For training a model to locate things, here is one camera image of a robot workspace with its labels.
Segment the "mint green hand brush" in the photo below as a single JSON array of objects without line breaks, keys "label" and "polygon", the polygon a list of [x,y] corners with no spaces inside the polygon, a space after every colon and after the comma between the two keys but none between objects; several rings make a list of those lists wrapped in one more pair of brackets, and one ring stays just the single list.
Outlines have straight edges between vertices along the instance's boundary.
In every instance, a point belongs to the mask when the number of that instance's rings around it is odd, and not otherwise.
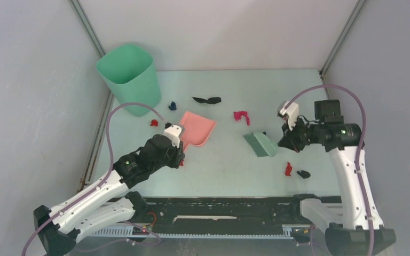
[{"label": "mint green hand brush", "polygon": [[261,132],[253,132],[243,135],[257,157],[273,157],[277,154],[277,144]]}]

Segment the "pink plastic dustpan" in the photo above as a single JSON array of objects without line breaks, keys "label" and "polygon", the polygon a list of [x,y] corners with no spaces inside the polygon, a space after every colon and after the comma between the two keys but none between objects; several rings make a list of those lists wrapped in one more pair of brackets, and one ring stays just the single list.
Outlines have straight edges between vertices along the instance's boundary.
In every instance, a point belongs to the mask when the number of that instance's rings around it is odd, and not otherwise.
[{"label": "pink plastic dustpan", "polygon": [[217,122],[200,115],[186,111],[180,120],[180,125],[184,128],[180,139],[183,142],[183,152],[188,147],[202,147],[208,141]]}]

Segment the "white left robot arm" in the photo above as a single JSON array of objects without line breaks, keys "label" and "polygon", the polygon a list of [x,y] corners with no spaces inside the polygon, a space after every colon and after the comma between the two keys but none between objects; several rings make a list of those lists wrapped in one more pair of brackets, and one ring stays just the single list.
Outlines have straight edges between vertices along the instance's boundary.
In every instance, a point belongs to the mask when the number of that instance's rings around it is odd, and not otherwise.
[{"label": "white left robot arm", "polygon": [[178,168],[184,157],[182,141],[174,143],[156,134],[144,146],[121,156],[109,173],[74,197],[51,208],[37,207],[35,231],[47,255],[66,255],[80,240],[113,223],[145,220],[147,207],[131,201],[141,200],[131,188],[165,166]]}]

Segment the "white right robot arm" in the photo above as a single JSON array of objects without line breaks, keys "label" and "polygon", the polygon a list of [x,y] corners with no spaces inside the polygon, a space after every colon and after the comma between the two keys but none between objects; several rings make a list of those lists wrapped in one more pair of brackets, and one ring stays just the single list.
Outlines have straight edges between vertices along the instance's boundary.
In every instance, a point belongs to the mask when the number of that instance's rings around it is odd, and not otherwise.
[{"label": "white right robot arm", "polygon": [[295,102],[284,102],[278,110],[285,124],[279,147],[297,153],[306,146],[320,144],[336,171],[342,214],[337,215],[311,194],[296,195],[289,208],[292,221],[310,220],[325,234],[331,255],[377,255],[396,241],[393,229],[386,228],[377,212],[365,169],[365,152],[360,149],[362,130],[345,123],[338,100],[314,103],[315,121],[299,115]]}]

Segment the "black paper scrap rear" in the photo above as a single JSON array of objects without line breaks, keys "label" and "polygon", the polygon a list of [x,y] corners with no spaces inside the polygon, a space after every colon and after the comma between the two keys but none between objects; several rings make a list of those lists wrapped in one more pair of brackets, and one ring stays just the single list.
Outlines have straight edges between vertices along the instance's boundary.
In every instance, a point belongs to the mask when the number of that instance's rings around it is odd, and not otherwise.
[{"label": "black paper scrap rear", "polygon": [[208,105],[215,105],[215,104],[221,103],[222,101],[221,97],[210,97],[207,99],[199,98],[199,97],[192,97],[192,99],[196,101],[197,103],[208,104]]}]

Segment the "large pink paper scrap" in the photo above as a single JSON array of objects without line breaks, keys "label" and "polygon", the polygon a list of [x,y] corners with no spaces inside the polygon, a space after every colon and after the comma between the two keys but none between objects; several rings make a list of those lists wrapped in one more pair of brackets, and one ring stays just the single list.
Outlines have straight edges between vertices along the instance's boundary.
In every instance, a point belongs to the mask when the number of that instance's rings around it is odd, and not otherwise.
[{"label": "large pink paper scrap", "polygon": [[234,111],[233,119],[237,122],[244,119],[246,121],[246,124],[250,126],[250,118],[247,111]]}]

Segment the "dark paper scrap front right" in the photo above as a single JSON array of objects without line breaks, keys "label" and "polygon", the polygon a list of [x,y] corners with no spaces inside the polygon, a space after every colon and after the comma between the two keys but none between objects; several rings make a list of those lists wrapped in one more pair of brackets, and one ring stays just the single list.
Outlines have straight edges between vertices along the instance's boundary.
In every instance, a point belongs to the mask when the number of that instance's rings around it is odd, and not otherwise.
[{"label": "dark paper scrap front right", "polygon": [[311,174],[308,171],[300,170],[296,171],[296,173],[302,178],[302,179],[308,179]]}]

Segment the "red paper scrap near bin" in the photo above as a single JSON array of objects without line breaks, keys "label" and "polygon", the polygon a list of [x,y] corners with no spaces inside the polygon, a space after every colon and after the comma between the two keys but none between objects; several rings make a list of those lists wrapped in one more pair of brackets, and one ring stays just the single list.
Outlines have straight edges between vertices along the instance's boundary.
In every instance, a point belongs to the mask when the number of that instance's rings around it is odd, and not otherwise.
[{"label": "red paper scrap near bin", "polygon": [[151,120],[150,126],[157,127],[158,125],[159,125],[158,120],[156,119]]}]

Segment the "green plastic waste bin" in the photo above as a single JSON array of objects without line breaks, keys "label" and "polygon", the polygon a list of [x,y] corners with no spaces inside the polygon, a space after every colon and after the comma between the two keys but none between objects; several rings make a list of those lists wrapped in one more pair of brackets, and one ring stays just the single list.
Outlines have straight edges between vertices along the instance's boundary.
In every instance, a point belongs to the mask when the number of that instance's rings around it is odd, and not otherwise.
[{"label": "green plastic waste bin", "polygon": [[162,93],[153,57],[142,47],[124,44],[105,54],[96,64],[115,99],[156,107]]}]

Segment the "red paper scrap front right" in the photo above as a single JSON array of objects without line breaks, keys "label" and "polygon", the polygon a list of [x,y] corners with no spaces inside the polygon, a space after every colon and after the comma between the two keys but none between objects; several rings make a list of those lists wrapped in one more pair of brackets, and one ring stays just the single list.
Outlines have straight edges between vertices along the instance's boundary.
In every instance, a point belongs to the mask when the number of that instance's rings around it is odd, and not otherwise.
[{"label": "red paper scrap front right", "polygon": [[285,172],[284,172],[285,176],[290,177],[292,171],[293,171],[293,166],[291,165],[290,162],[288,162],[288,163],[287,163],[287,166],[286,166],[286,168],[285,168]]}]

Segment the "blue paper scrap near bin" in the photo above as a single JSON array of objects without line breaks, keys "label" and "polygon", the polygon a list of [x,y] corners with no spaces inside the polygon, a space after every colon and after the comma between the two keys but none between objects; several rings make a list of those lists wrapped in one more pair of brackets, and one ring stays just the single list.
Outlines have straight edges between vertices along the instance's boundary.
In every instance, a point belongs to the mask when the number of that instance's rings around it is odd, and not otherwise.
[{"label": "blue paper scrap near bin", "polygon": [[175,103],[174,101],[172,101],[172,102],[170,103],[170,105],[168,106],[168,109],[171,110],[171,111],[176,111],[176,110],[177,110],[177,105],[176,105],[176,103]]}]

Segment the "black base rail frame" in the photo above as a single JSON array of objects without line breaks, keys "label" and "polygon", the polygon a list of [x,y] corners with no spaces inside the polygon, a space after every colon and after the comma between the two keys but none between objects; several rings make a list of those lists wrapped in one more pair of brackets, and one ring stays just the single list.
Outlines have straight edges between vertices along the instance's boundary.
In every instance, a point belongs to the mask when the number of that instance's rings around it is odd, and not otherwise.
[{"label": "black base rail frame", "polygon": [[262,198],[154,198],[147,197],[135,223],[152,223],[154,232],[194,234],[274,234],[283,225],[310,225],[299,202],[313,194]]}]

